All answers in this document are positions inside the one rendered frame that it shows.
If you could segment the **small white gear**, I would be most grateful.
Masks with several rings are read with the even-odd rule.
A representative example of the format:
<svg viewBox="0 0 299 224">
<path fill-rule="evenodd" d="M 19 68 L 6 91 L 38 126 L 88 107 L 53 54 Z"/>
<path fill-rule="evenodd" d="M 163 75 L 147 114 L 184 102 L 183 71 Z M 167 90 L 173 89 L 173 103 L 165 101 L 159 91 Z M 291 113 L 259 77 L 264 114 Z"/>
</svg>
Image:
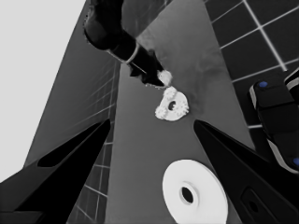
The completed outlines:
<svg viewBox="0 0 299 224">
<path fill-rule="evenodd" d="M 163 82 L 163 84 L 166 87 L 169 87 L 171 85 L 173 76 L 169 71 L 163 70 L 158 73 L 158 78 Z"/>
<path fill-rule="evenodd" d="M 155 116 L 158 118 L 158 119 L 164 119 L 166 115 L 166 108 L 164 106 L 158 106 L 155 110 Z"/>
<path fill-rule="evenodd" d="M 186 102 L 184 101 L 179 101 L 177 104 L 177 112 L 180 115 L 185 115 L 189 112 L 189 106 Z"/>
<path fill-rule="evenodd" d="M 164 91 L 164 98 L 167 100 L 171 100 L 176 94 L 177 94 L 177 89 L 174 87 L 169 87 Z"/>
</svg>

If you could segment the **large thick white disc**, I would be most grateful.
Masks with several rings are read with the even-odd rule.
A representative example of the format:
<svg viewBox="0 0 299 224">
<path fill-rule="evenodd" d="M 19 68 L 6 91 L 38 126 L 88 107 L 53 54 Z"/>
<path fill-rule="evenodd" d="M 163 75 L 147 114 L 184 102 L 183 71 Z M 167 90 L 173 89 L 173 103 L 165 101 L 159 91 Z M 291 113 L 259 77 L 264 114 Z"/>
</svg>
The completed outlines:
<svg viewBox="0 0 299 224">
<path fill-rule="evenodd" d="M 201 162 L 173 161 L 164 172 L 162 187 L 166 207 L 177 224 L 226 224 L 226 193 Z"/>
</svg>

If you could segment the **white round carrier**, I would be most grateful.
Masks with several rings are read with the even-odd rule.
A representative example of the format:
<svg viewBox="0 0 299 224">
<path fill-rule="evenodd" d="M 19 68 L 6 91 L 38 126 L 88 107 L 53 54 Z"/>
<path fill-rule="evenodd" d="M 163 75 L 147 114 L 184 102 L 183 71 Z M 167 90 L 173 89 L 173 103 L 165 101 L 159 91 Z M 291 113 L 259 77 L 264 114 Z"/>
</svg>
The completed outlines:
<svg viewBox="0 0 299 224">
<path fill-rule="evenodd" d="M 185 115 L 180 115 L 177 112 L 177 104 L 178 104 L 179 101 L 184 101 L 184 102 L 186 102 L 188 104 L 187 97 L 182 92 L 180 92 L 180 91 L 178 91 L 177 94 L 171 100 L 165 99 L 164 95 L 163 95 L 163 99 L 162 99 L 162 101 L 160 102 L 159 105 L 160 106 L 164 106 L 166 108 L 166 115 L 164 117 L 164 120 L 167 120 L 167 121 L 177 121 L 177 120 L 183 118 L 185 115 L 187 115 L 189 113 L 188 112 Z"/>
</svg>

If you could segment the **dark robot body block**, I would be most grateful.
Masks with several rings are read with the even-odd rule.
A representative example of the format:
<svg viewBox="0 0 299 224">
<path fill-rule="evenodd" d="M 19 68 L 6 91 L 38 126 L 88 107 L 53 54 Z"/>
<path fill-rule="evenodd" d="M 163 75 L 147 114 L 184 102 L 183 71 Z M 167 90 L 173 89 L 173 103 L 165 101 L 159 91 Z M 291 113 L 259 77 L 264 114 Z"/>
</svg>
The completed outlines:
<svg viewBox="0 0 299 224">
<path fill-rule="evenodd" d="M 256 81 L 249 98 L 278 164 L 299 175 L 299 66 Z"/>
</svg>

